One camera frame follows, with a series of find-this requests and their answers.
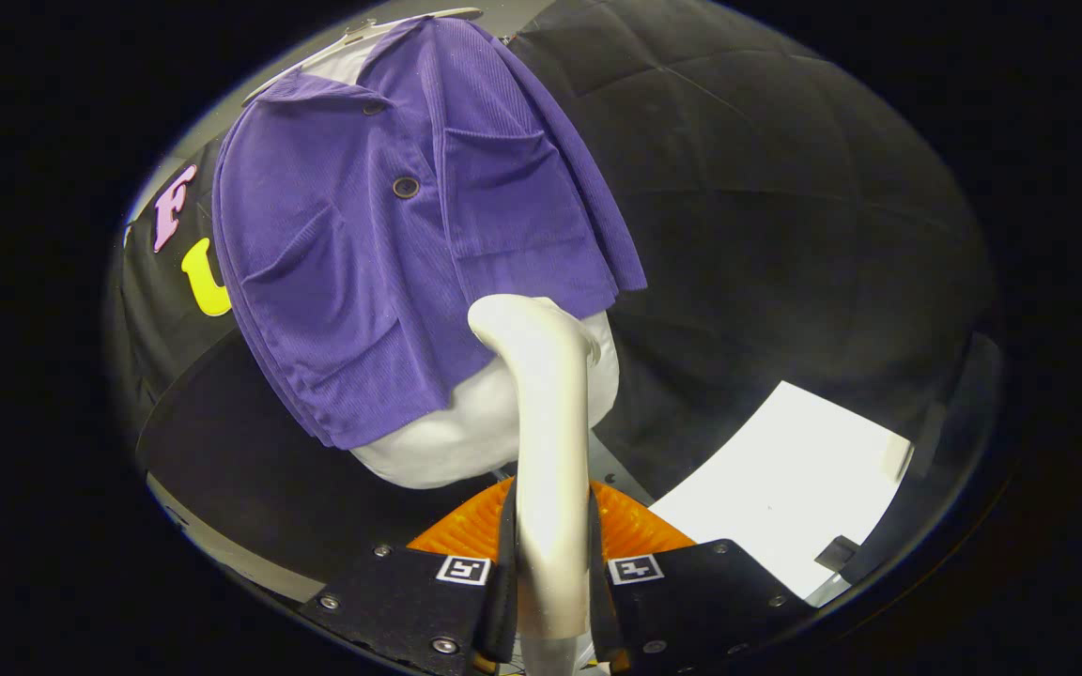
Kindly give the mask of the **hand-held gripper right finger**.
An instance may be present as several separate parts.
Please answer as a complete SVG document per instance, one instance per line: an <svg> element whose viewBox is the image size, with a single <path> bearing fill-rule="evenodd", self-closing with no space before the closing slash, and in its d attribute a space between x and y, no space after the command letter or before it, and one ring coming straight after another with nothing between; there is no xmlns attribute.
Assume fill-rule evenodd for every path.
<svg viewBox="0 0 1082 676"><path fill-rule="evenodd" d="M704 673L799 632L815 607L729 539L697 544L590 486L590 638L612 673Z"/></svg>

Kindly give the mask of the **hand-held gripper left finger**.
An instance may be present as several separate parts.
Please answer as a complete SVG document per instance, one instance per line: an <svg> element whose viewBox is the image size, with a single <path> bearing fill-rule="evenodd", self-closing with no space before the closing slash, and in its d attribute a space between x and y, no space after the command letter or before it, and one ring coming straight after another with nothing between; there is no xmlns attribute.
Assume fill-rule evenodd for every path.
<svg viewBox="0 0 1082 676"><path fill-rule="evenodd" d="M410 546L349 564L301 605L335 642L411 673L494 673L517 638L514 479L484 489Z"/></svg>

